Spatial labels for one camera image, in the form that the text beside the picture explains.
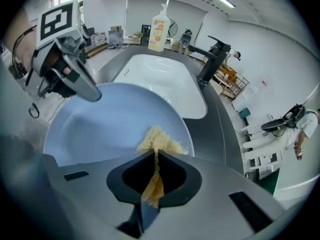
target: white sink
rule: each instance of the white sink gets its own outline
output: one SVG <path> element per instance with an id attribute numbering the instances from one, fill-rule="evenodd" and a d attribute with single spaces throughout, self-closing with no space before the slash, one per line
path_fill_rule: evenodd
<path id="1" fill-rule="evenodd" d="M 138 54 L 114 82 L 145 87 L 170 103 L 182 118 L 201 119 L 207 113 L 203 96 L 186 66 L 171 58 Z"/>

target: white ceiling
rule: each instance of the white ceiling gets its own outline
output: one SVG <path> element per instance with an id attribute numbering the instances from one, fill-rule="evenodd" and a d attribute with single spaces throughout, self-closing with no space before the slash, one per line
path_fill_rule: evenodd
<path id="1" fill-rule="evenodd" d="M 309 49 L 316 56 L 318 48 L 300 14 L 288 0 L 229 0 L 229 8 L 219 0 L 199 0 L 212 10 L 227 15 L 229 21 L 255 24 L 282 33 Z"/>

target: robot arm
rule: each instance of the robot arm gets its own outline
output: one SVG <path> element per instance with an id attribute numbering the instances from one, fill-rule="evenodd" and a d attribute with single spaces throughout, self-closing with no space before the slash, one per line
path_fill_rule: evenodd
<path id="1" fill-rule="evenodd" d="M 77 94 L 90 102 L 99 100 L 101 92 L 80 59 L 88 38 L 87 29 L 81 24 L 78 1 L 42 12 L 38 17 L 36 49 L 26 91 L 39 96 L 57 92 L 64 97 Z M 48 55 L 52 53 L 58 59 L 48 66 Z M 65 67 L 70 68 L 68 74 L 63 72 Z"/>

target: soap bottle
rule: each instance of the soap bottle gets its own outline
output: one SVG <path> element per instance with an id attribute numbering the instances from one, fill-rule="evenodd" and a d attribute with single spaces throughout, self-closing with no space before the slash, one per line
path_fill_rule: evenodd
<path id="1" fill-rule="evenodd" d="M 167 5 L 161 4 L 163 10 L 159 15 L 152 18 L 151 31 L 148 48 L 157 52 L 162 52 L 165 48 L 170 19 L 167 17 Z"/>

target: white shirt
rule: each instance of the white shirt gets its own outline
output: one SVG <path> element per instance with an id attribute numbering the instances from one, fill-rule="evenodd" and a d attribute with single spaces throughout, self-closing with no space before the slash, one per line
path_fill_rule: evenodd
<path id="1" fill-rule="evenodd" d="M 230 49 L 230 51 L 226 51 L 226 59 L 229 59 L 230 57 L 233 57 L 236 54 L 236 51 L 234 49 Z"/>
<path id="2" fill-rule="evenodd" d="M 311 138 L 312 134 L 314 134 L 316 128 L 318 126 L 318 117 L 317 112 L 312 109 L 306 109 L 305 115 L 300 119 L 300 121 L 296 124 L 297 128 L 292 129 L 292 132 L 288 136 L 288 145 L 294 144 L 302 131 L 304 131 L 305 135 L 308 139 Z"/>

